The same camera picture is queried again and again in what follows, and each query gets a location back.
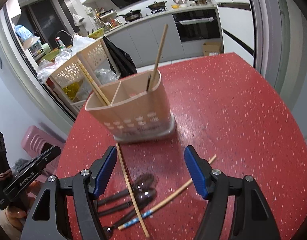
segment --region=cardboard box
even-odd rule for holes
[[[221,51],[220,41],[207,41],[202,45],[204,56],[215,56],[219,55]]]

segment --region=black bag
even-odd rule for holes
[[[137,69],[135,67],[135,64],[133,63],[131,57],[128,53],[124,52],[122,49],[117,48],[111,41],[109,41],[106,37],[103,37],[103,41],[106,44],[111,57],[113,58],[113,61],[117,65],[117,68],[119,69],[121,73],[121,78],[130,76],[132,74],[137,73]],[[114,68],[110,63],[110,68],[114,73],[116,72]]]

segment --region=oven handle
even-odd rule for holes
[[[193,19],[193,20],[185,20],[185,21],[179,21],[181,25],[190,25],[190,24],[197,24],[197,23],[209,23],[213,22],[214,18],[202,18],[202,19]]]

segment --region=oven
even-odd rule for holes
[[[215,9],[173,14],[181,42],[220,38]]]

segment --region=human hand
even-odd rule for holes
[[[32,182],[29,187],[26,189],[27,193],[34,193],[35,195],[38,194],[39,190],[41,189],[41,183],[39,181]],[[35,201],[35,198],[29,197],[29,207],[32,207],[33,202]],[[27,216],[26,211],[21,210],[18,207],[15,206],[8,206],[5,209],[6,217],[9,221],[9,223],[14,226],[19,231],[22,231],[23,225],[20,221],[20,219],[23,219]]]

